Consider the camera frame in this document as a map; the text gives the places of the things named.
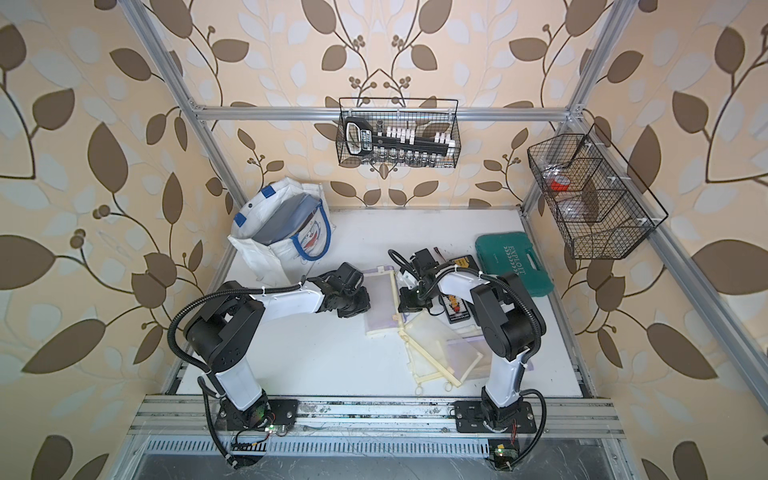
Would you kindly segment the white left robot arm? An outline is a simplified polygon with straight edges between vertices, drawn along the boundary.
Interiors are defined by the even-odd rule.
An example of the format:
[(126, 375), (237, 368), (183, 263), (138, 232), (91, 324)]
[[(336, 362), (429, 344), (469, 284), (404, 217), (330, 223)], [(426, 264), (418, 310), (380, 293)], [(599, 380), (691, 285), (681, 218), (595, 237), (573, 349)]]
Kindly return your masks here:
[(172, 353), (203, 373), (202, 390), (222, 401), (227, 417), (243, 427), (271, 418), (268, 396), (246, 353), (259, 325), (298, 314), (334, 312), (350, 318), (367, 312), (363, 273), (348, 263), (284, 287), (246, 288), (224, 283), (183, 307), (166, 338)]

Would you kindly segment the white canvas tote bag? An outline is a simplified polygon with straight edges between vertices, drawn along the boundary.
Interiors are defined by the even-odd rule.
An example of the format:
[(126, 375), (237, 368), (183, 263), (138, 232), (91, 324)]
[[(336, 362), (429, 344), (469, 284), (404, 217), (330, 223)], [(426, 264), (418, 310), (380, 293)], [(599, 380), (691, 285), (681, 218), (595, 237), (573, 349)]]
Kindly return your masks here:
[(235, 214), (228, 240), (258, 281), (282, 286), (328, 253), (333, 230), (323, 186), (284, 178)]

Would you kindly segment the purple yellow trimmed pouch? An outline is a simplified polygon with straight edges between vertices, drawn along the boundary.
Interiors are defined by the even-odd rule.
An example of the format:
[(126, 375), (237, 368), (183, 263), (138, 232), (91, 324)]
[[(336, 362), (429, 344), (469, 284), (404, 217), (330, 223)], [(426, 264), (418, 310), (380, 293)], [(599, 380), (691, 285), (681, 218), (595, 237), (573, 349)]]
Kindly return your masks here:
[(370, 309), (364, 314), (365, 333), (377, 337), (396, 332), (402, 324), (395, 270), (378, 266), (364, 272), (363, 286), (367, 289)]

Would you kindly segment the grey blue mesh pouch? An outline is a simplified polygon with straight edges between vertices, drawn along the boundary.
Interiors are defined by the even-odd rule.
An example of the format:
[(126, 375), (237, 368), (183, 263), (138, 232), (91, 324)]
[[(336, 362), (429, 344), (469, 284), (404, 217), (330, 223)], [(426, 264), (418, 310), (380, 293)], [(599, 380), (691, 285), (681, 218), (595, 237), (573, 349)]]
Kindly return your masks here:
[(307, 222), (320, 204), (319, 198), (307, 193), (285, 200), (251, 239), (263, 245), (271, 245), (290, 237)]

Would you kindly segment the yellow trimmed mesh pouch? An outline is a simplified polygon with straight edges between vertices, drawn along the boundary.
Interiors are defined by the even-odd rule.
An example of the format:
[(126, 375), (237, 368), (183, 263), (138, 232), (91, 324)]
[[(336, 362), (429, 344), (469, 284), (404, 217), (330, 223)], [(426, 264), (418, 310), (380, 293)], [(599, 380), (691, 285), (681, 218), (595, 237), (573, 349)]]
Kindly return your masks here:
[(447, 341), (463, 337), (437, 317), (426, 312), (415, 314), (401, 324), (398, 334), (405, 343), (408, 368), (418, 385), (442, 380), (451, 390), (464, 383), (453, 375), (446, 359)]

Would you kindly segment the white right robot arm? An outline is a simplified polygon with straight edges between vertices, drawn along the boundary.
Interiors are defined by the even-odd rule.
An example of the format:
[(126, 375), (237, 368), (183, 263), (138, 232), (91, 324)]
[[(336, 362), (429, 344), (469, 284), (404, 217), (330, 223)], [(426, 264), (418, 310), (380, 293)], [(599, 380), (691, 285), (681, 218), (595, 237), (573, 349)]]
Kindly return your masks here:
[(496, 276), (454, 262), (437, 263), (422, 249), (410, 259), (390, 249), (388, 255), (415, 281), (400, 289), (399, 310), (420, 312), (432, 300), (451, 295), (474, 308), (474, 319), (494, 354), (490, 377), (481, 391), (480, 411), (485, 426), (504, 432), (522, 412), (523, 398), (532, 389), (521, 388), (530, 359), (540, 350), (545, 321), (520, 277)]

